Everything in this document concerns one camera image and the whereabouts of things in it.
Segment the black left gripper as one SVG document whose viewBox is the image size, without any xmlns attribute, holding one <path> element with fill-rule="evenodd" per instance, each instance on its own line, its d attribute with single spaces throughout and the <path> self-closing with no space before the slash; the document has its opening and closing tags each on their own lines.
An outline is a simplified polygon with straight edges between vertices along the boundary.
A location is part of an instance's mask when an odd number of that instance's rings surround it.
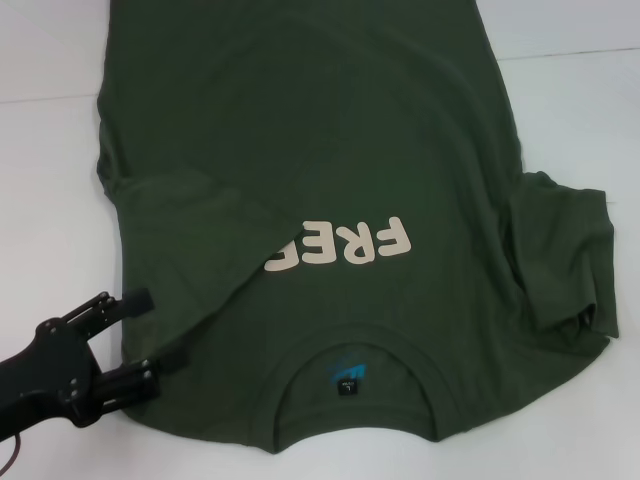
<svg viewBox="0 0 640 480">
<path fill-rule="evenodd" d="M 66 323 L 50 319 L 38 325 L 24 350 L 0 362 L 0 427 L 32 427 L 51 418 L 87 427 L 100 418 L 99 403 L 132 406 L 157 398 L 161 379 L 189 364 L 184 349 L 100 374 L 97 402 L 91 387 L 99 369 L 87 340 L 79 335 L 99 334 L 153 309 L 146 288 L 125 293 L 121 299 L 104 291 L 64 315 Z"/>
</svg>

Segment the dark green FREE T-shirt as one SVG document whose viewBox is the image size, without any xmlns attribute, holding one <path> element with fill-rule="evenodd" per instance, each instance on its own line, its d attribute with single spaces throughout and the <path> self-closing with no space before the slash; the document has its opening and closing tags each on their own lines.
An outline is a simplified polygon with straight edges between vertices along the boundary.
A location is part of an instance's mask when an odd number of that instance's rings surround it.
<svg viewBox="0 0 640 480">
<path fill-rule="evenodd" d="M 97 173 L 129 407 L 278 453 L 512 414 L 619 334 L 599 190 L 528 173 L 475 0 L 110 0 Z"/>
</svg>

